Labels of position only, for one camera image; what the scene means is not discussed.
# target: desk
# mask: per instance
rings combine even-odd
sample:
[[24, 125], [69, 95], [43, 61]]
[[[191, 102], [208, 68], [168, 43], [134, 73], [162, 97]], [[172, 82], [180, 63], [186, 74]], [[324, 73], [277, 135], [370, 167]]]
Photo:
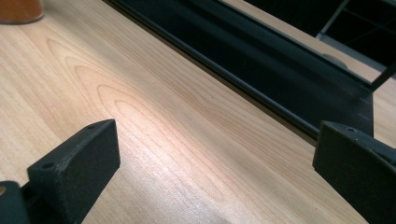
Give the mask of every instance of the desk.
[[[275, 115], [102, 1], [44, 2], [42, 21], [0, 26], [0, 179], [23, 185], [30, 164], [114, 118], [121, 167], [84, 223], [364, 222], [314, 171], [315, 148]], [[395, 87], [375, 94], [375, 136], [392, 146]]]

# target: brown cup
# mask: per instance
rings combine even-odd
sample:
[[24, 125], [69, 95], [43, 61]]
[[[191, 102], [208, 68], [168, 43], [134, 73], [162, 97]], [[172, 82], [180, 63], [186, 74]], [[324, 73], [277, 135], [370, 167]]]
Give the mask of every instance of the brown cup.
[[43, 15], [42, 0], [0, 0], [0, 23], [25, 24]]

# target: wooden tabletop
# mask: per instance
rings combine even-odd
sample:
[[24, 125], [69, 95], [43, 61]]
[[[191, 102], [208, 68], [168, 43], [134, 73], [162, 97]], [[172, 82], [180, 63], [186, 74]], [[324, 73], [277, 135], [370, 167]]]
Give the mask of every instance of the wooden tabletop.
[[[238, 0], [253, 16], [374, 78], [375, 70]], [[315, 147], [102, 1], [46, 0], [0, 25], [0, 180], [84, 126], [118, 125], [121, 167], [84, 223], [364, 223], [313, 169]], [[396, 82], [375, 93], [375, 137], [396, 146]]]

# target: black cable tray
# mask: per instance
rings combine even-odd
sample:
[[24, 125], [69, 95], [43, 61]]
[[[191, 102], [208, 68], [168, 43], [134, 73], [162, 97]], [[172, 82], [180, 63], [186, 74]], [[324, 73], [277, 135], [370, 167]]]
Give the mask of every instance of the black cable tray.
[[373, 136], [372, 83], [244, 12], [218, 0], [110, 2], [314, 139], [322, 120]]

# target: screw hole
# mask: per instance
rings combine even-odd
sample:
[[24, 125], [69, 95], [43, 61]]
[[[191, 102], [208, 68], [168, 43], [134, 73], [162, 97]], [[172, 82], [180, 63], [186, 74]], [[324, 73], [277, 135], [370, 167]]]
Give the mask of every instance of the screw hole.
[[45, 163], [43, 166], [41, 166], [43, 169], [45, 169], [45, 170], [47, 170], [47, 169], [50, 169], [50, 168], [52, 168], [53, 166], [54, 166], [55, 164], [53, 163], [53, 162], [48, 162], [48, 163]]
[[0, 186], [0, 196], [2, 196], [4, 193], [6, 193], [7, 188], [5, 186]]

